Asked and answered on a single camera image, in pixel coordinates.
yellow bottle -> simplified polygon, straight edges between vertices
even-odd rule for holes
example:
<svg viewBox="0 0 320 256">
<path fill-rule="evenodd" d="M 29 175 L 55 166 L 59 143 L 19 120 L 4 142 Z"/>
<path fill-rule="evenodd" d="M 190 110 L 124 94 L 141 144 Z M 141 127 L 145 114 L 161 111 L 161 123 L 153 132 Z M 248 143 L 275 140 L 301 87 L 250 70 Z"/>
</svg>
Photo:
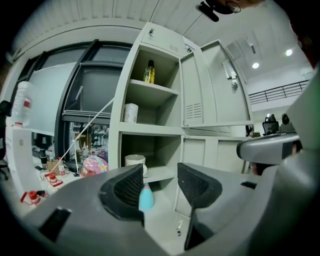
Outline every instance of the yellow bottle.
<svg viewBox="0 0 320 256">
<path fill-rule="evenodd" d="M 144 71 L 143 81 L 146 83 L 155 83 L 155 64 L 153 60 L 149 60 L 148 67 Z"/>
</svg>

open cabinet door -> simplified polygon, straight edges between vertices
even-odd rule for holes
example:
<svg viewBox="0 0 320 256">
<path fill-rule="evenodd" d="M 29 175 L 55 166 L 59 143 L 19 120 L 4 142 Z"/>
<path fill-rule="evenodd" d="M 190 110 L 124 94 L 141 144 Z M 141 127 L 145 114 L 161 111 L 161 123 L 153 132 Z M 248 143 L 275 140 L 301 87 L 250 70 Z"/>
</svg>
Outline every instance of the open cabinet door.
<svg viewBox="0 0 320 256">
<path fill-rule="evenodd" d="M 219 41 L 180 60 L 182 127 L 249 125 L 251 106 L 232 61 Z"/>
</svg>

blue bottle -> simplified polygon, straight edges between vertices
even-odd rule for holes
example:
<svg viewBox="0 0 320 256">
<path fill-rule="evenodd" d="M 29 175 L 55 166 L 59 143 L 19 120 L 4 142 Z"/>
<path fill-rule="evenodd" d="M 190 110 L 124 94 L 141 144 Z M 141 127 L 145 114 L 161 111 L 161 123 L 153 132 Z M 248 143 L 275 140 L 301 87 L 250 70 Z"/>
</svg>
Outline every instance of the blue bottle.
<svg viewBox="0 0 320 256">
<path fill-rule="evenodd" d="M 139 197 L 139 210 L 144 212 L 150 210 L 155 205 L 154 195 L 148 183 L 144 184 Z"/>
</svg>

cabinet door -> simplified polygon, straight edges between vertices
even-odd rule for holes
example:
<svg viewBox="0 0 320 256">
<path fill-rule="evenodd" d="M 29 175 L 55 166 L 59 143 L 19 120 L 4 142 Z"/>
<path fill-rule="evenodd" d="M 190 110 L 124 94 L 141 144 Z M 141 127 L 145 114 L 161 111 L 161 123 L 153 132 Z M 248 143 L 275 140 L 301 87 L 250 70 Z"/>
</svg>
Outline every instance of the cabinet door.
<svg viewBox="0 0 320 256">
<path fill-rule="evenodd" d="M 248 94 L 219 41 L 181 58 L 180 80 L 182 127 L 252 124 Z"/>
<path fill-rule="evenodd" d="M 214 41 L 201 47 L 201 50 L 213 87 L 217 123 L 249 121 L 251 106 L 248 95 L 225 49 L 219 41 Z"/>
<path fill-rule="evenodd" d="M 178 57 L 185 55 L 185 43 L 182 35 L 153 23 L 148 23 L 146 26 L 148 29 L 143 35 L 142 43 L 159 47 Z"/>
<path fill-rule="evenodd" d="M 180 162 L 226 172 L 243 173 L 249 163 L 237 155 L 242 137 L 181 136 Z M 175 211 L 189 217 L 191 206 L 178 187 Z"/>
<path fill-rule="evenodd" d="M 215 123 L 214 92 L 201 50 L 196 49 L 181 58 L 179 66 L 182 127 L 205 127 Z"/>
</svg>

white cabinet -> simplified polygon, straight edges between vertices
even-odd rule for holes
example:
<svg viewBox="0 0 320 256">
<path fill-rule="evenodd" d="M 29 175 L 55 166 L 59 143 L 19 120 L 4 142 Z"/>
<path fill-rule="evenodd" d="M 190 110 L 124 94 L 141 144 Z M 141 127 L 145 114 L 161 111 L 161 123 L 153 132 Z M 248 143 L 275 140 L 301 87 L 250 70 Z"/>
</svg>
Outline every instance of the white cabinet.
<svg viewBox="0 0 320 256">
<path fill-rule="evenodd" d="M 249 163 L 237 156 L 237 144 L 245 137 L 181 136 L 180 162 L 221 171 L 243 173 Z M 174 209 L 190 217 L 191 206 L 177 186 Z"/>
<path fill-rule="evenodd" d="M 147 23 L 125 61 L 111 113 L 110 172 L 124 165 L 126 155 L 146 157 L 149 172 L 144 182 L 150 185 L 155 205 L 146 214 L 145 227 L 163 248 L 173 243 L 183 248 L 185 239 L 182 234 L 181 240 L 173 241 L 167 228 L 158 227 L 167 227 L 167 220 L 176 236 L 171 218 L 188 217 L 191 211 L 178 186 L 177 163 L 237 173 L 247 168 L 236 150 L 245 138 L 228 137 L 230 126 L 252 123 L 248 96 L 235 77 L 238 72 L 227 78 L 223 63 L 229 57 L 218 41 L 192 48 L 186 54 L 182 35 Z M 154 62 L 154 84 L 143 81 L 149 60 Z M 233 80 L 237 88 L 232 87 Z M 124 105 L 129 103 L 138 105 L 137 123 L 122 122 Z M 189 226 L 187 218 L 183 225 Z"/>
<path fill-rule="evenodd" d="M 219 41 L 182 57 L 179 65 L 182 127 L 252 124 L 248 94 Z"/>
<path fill-rule="evenodd" d="M 185 55 L 183 36 L 163 26 L 147 23 L 141 42 L 166 50 L 178 57 Z"/>
</svg>

